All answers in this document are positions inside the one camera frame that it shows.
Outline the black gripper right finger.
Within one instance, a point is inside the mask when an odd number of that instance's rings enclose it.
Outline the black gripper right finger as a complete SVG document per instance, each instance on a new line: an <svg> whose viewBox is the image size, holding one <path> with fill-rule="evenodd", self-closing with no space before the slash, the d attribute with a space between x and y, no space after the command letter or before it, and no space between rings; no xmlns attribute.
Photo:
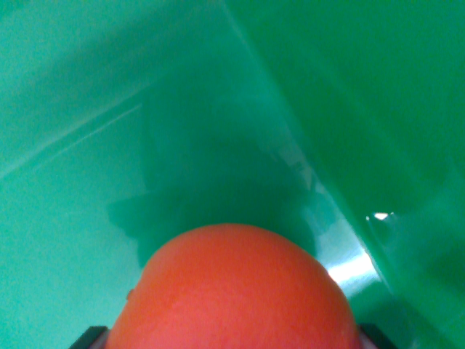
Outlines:
<svg viewBox="0 0 465 349"><path fill-rule="evenodd" d="M362 349L397 349L397 346L375 324L360 324L358 329Z"/></svg>

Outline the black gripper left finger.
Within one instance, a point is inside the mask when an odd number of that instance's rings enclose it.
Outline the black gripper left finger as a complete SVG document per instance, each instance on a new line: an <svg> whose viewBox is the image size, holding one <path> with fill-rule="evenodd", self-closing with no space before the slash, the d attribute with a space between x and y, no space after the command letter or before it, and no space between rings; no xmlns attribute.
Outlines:
<svg viewBox="0 0 465 349"><path fill-rule="evenodd" d="M70 346L70 349L104 349L108 335L109 328L106 326L91 326Z"/></svg>

